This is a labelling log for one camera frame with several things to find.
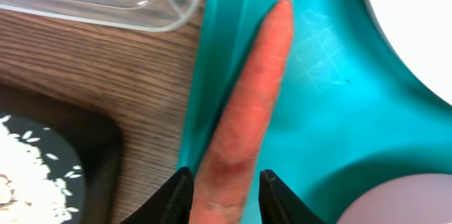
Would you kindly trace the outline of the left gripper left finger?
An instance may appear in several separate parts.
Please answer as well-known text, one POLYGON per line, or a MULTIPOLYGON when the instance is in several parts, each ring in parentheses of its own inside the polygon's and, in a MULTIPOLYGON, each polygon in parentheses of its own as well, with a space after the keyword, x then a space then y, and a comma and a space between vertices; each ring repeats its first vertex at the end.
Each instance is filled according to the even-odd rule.
POLYGON ((193 174, 181 167, 121 224, 188 224, 193 195, 193 174))

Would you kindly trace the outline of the orange carrot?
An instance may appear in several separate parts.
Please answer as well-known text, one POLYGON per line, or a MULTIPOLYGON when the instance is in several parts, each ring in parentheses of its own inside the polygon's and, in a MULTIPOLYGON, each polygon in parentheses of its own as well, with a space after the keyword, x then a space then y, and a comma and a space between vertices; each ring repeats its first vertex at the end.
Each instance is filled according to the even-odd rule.
POLYGON ((190 223, 239 223, 280 92, 294 34, 293 3, 266 14, 196 173, 190 223))

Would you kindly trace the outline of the pink bowl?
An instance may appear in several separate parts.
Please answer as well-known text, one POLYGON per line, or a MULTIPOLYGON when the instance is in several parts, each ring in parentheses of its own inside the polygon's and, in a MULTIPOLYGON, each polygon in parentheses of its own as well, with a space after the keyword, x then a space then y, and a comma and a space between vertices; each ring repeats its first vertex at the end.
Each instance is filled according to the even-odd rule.
POLYGON ((450 224, 451 176, 420 174, 392 179, 352 202, 338 224, 450 224))

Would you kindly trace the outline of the rice and peanuts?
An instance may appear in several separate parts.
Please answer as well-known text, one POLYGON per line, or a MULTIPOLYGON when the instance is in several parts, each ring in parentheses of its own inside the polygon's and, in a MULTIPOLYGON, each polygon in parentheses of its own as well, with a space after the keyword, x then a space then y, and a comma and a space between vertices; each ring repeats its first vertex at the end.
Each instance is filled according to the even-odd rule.
POLYGON ((1 223, 80 223, 85 191, 83 165, 66 139, 1 114, 1 223))

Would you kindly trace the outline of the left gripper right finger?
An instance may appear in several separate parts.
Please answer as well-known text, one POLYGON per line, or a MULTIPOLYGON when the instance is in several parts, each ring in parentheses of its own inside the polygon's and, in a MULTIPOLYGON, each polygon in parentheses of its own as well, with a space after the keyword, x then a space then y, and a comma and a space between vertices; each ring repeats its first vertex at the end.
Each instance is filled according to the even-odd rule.
POLYGON ((263 224, 325 224, 269 169, 260 172, 258 202, 263 224))

